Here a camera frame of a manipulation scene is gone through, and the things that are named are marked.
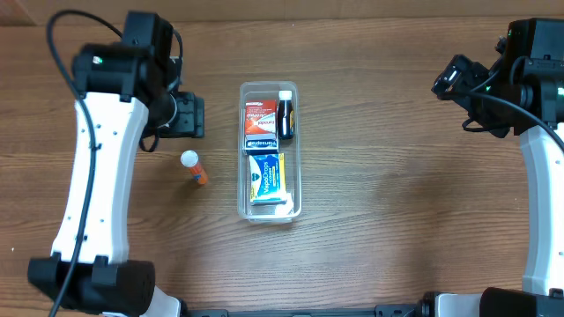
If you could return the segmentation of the orange tube white cap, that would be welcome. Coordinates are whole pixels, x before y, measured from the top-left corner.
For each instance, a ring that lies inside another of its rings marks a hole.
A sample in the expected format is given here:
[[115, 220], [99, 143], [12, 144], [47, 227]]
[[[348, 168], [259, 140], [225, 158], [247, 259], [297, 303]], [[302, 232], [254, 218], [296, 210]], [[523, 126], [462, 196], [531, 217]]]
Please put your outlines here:
[[205, 185], [208, 182], [208, 175], [195, 151], [185, 151], [181, 155], [181, 163], [189, 169], [194, 180], [199, 185]]

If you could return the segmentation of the red white medicine box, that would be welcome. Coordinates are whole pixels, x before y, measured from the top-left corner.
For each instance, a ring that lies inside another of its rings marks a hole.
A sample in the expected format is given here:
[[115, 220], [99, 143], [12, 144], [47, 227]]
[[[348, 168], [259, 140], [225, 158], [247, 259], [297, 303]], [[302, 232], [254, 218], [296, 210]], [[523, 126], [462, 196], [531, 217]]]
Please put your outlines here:
[[277, 132], [275, 100], [248, 101], [245, 104], [244, 131], [247, 136], [275, 135]]

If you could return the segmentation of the white blue plaster box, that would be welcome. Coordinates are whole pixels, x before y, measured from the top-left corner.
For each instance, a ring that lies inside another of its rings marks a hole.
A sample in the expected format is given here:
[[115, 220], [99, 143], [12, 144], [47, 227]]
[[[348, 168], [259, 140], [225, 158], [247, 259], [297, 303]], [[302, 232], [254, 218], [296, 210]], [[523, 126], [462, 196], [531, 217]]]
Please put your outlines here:
[[276, 154], [279, 141], [276, 136], [245, 136], [243, 150], [247, 155]]

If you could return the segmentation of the blue yellow VapoDrops box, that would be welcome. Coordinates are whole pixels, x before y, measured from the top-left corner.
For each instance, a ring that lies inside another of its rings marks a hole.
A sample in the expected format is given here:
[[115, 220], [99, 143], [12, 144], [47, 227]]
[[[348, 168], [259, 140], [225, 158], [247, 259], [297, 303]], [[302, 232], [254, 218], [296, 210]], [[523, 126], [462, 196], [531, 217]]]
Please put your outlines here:
[[285, 203], [286, 169], [283, 153], [249, 157], [250, 194], [253, 205]]

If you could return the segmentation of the dark bottle white cap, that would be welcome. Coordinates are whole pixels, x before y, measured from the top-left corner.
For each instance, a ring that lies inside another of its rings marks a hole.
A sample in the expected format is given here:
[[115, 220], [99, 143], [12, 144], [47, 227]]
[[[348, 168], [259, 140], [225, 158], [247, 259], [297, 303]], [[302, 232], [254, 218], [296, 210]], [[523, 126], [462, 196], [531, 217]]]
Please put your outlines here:
[[291, 91], [278, 92], [278, 137], [289, 140], [294, 135], [293, 103]]

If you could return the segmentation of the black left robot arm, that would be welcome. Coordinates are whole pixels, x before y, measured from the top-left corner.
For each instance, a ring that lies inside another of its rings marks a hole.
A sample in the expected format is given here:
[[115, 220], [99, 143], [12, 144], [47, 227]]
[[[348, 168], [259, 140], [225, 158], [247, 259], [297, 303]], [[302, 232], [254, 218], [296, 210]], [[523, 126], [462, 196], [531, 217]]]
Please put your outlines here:
[[155, 135], [201, 137], [204, 102], [174, 83], [179, 60], [122, 44], [87, 44], [72, 63], [77, 144], [63, 221], [30, 284], [55, 309], [103, 316], [185, 316], [186, 303], [129, 257], [127, 218], [139, 144]]

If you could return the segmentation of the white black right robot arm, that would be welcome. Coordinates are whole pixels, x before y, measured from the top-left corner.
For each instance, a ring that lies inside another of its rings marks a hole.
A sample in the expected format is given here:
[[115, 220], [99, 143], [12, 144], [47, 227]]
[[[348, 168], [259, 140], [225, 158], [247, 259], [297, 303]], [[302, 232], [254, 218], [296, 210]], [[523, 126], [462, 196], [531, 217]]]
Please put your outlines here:
[[491, 68], [454, 55], [432, 87], [468, 117], [467, 132], [518, 136], [529, 195], [529, 247], [519, 291], [428, 292], [406, 316], [563, 314], [563, 22], [511, 22]]

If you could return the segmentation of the clear plastic container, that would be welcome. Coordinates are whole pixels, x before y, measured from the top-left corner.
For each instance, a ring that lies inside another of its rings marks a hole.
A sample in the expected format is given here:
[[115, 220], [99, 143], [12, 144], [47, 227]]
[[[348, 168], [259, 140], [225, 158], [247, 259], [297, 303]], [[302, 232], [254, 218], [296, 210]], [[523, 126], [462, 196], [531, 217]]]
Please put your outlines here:
[[[284, 140], [278, 137], [278, 92], [291, 91], [293, 103], [294, 135]], [[277, 132], [275, 135], [254, 135], [277, 137], [278, 153], [285, 155], [287, 200], [279, 204], [253, 205], [249, 200], [250, 167], [249, 157], [243, 150], [245, 104], [248, 101], [275, 100], [277, 103]], [[238, 129], [238, 187], [237, 204], [240, 217], [257, 223], [289, 223], [301, 213], [301, 109], [297, 85], [290, 81], [247, 82], [240, 88], [239, 129]]]

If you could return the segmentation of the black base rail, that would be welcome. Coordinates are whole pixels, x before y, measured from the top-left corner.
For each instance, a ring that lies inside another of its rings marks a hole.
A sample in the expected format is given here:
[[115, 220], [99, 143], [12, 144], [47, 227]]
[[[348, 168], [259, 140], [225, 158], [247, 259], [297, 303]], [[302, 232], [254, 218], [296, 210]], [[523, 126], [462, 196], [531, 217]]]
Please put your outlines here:
[[225, 309], [189, 310], [183, 307], [181, 317], [416, 317], [421, 316], [414, 304], [377, 305], [374, 308], [333, 308], [314, 310], [263, 310], [230, 312]]

